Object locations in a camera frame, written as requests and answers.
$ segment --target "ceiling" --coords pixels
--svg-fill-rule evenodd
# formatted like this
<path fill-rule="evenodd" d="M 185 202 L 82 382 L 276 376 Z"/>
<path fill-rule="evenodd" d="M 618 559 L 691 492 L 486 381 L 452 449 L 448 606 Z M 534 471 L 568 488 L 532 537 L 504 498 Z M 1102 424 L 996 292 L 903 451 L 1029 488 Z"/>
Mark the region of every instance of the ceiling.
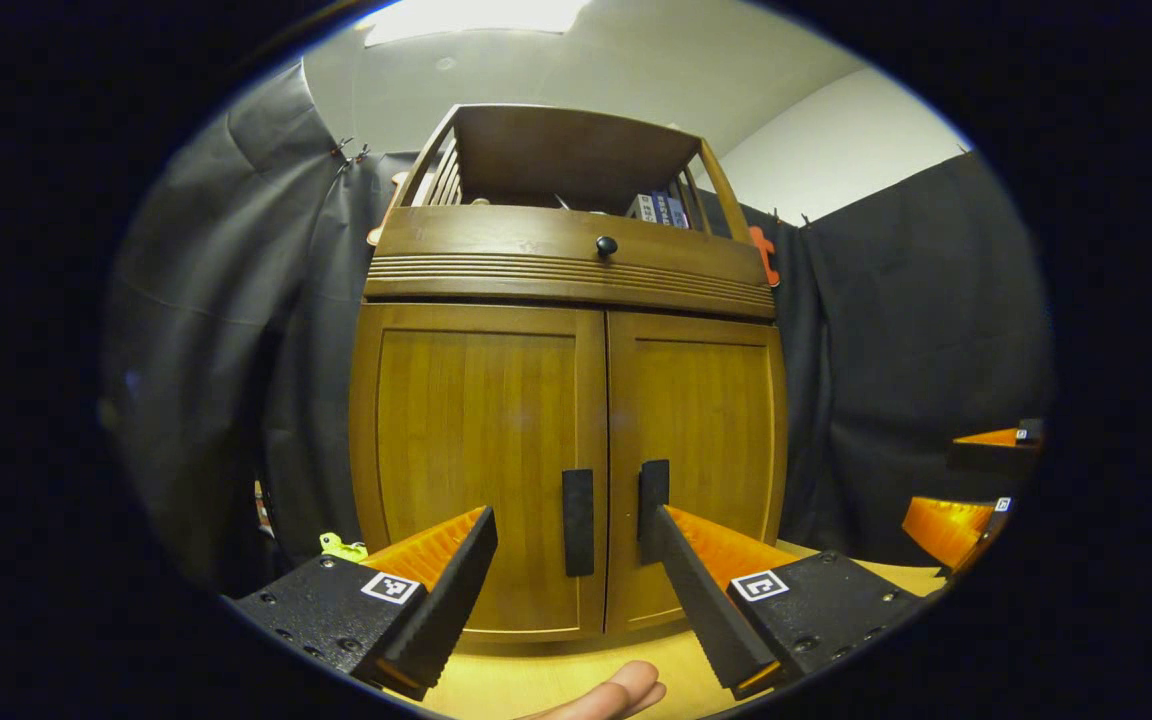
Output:
<path fill-rule="evenodd" d="M 333 135 L 420 150 L 456 103 L 596 109 L 708 141 L 718 156 L 864 68 L 849 51 L 740 0 L 591 0 L 571 31 L 465 31 L 362 46 L 348 26 L 305 54 Z"/>

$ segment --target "cabinet door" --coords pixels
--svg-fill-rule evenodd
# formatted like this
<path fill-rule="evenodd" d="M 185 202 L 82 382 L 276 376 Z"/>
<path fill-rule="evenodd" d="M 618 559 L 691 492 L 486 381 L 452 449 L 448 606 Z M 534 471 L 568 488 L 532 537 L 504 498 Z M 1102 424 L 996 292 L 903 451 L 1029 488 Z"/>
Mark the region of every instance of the cabinet door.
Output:
<path fill-rule="evenodd" d="M 641 564 L 637 473 L 669 460 L 669 503 L 776 541 L 785 492 L 785 366 L 768 325 L 608 313 L 607 632 L 682 617 L 664 567 Z"/>
<path fill-rule="evenodd" d="M 355 347 L 349 454 L 367 547 L 492 505 L 499 544 L 468 637 L 550 641 L 601 632 L 602 313 L 364 305 Z M 594 471 L 594 574 L 568 578 L 562 472 L 579 468 Z"/>

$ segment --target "ceiling light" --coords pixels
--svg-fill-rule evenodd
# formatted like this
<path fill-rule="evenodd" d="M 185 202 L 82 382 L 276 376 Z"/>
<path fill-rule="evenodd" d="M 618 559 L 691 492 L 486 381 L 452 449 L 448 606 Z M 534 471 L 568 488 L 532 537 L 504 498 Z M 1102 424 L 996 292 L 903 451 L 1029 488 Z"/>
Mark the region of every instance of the ceiling light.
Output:
<path fill-rule="evenodd" d="M 399 0 L 358 20 L 365 47 L 462 29 L 529 29 L 562 33 L 589 0 Z"/>

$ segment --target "book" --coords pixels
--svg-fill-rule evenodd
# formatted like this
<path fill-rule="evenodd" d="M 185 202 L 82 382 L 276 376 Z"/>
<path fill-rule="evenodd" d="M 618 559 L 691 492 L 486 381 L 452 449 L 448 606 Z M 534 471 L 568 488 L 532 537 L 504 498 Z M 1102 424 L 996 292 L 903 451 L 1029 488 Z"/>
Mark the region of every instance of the book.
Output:
<path fill-rule="evenodd" d="M 677 197 L 667 197 L 666 200 L 669 204 L 669 218 L 673 220 L 673 227 L 690 228 L 691 225 L 687 222 L 687 213 L 682 210 L 682 200 L 679 200 Z"/>
<path fill-rule="evenodd" d="M 637 220 L 646 220 L 646 222 L 657 222 L 655 210 L 652 205 L 652 196 L 641 195 L 635 197 L 630 210 L 627 211 L 626 217 L 634 218 Z"/>
<path fill-rule="evenodd" d="M 673 225 L 673 220 L 669 218 L 669 196 L 660 192 L 652 192 L 652 209 L 655 211 L 657 221 L 661 225 Z"/>

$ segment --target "white wall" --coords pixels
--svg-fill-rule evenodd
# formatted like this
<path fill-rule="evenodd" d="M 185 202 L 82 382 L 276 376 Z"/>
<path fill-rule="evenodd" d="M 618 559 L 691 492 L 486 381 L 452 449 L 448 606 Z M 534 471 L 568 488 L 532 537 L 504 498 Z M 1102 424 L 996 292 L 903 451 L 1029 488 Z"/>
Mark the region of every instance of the white wall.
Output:
<path fill-rule="evenodd" d="M 719 162 L 736 197 L 816 219 L 972 149 L 923 100 L 874 69 L 820 88 Z M 708 177 L 696 184 L 713 190 Z"/>

